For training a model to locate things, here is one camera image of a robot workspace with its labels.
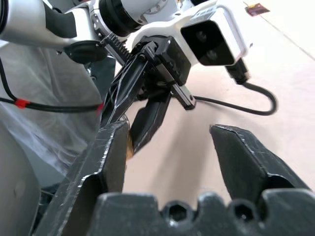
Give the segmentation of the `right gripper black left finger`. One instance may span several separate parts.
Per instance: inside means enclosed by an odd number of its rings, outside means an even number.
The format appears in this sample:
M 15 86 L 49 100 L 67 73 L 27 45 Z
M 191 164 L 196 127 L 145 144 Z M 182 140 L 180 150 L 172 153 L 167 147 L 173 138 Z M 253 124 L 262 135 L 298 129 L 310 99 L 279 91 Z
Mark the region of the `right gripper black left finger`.
M 35 235 L 87 234 L 99 195 L 123 189 L 128 132 L 125 121 L 100 128 L 59 185 Z

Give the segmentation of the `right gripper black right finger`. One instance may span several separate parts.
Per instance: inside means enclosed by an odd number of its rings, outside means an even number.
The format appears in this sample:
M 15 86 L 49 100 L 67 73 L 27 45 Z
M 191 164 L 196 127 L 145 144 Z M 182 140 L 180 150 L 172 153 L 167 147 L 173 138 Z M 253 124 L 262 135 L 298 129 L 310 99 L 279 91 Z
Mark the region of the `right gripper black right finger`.
M 309 189 L 302 179 L 252 132 L 215 124 L 210 128 L 225 186 L 232 199 L 258 203 L 267 189 Z

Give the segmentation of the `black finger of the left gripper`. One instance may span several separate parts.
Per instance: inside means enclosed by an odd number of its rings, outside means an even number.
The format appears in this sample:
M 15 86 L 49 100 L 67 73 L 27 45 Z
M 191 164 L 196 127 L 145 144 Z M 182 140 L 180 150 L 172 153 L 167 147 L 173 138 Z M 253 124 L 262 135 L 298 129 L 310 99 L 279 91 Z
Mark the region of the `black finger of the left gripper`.
M 170 100 L 170 90 L 149 96 L 146 106 L 137 112 L 130 129 L 134 153 L 150 142 L 161 127 Z
M 120 69 L 105 97 L 102 126 L 118 121 L 125 114 L 143 86 L 147 68 L 145 57 L 133 57 Z

